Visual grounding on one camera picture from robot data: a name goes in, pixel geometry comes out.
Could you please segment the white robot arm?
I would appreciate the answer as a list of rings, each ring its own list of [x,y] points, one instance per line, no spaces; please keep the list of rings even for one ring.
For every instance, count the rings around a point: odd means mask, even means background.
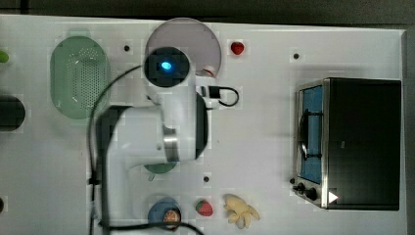
[[[194,161],[208,143],[208,111],[189,56],[176,47],[150,52],[141,66],[148,107],[110,106],[95,124],[102,225],[123,230],[132,217],[128,171],[138,165]]]

